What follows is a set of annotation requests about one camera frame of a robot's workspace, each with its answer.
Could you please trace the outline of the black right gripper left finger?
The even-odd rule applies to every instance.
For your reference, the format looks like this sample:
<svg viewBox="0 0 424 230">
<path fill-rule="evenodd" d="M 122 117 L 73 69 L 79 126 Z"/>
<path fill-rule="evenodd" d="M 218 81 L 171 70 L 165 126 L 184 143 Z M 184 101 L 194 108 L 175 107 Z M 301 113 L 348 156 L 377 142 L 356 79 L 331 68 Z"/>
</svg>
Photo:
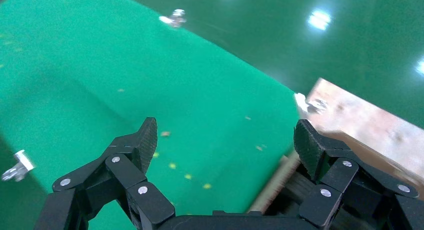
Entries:
<svg viewBox="0 0 424 230">
<path fill-rule="evenodd" d="M 159 229 L 176 211 L 146 176 L 157 140 L 157 121 L 148 117 L 136 132 L 114 138 L 98 158 L 55 180 L 35 229 L 86 230 L 112 201 L 136 229 Z"/>
</svg>

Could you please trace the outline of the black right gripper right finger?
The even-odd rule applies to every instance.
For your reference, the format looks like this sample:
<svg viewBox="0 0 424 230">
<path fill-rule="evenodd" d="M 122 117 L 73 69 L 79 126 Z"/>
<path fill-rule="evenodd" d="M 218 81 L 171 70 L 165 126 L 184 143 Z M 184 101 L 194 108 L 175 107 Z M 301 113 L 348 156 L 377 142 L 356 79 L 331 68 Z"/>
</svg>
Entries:
<svg viewBox="0 0 424 230">
<path fill-rule="evenodd" d="M 410 184 L 363 162 L 344 142 L 325 137 L 301 119 L 294 149 L 315 187 L 299 216 L 320 230 L 329 229 L 340 210 L 377 230 L 421 230 L 424 203 Z"/>
</svg>

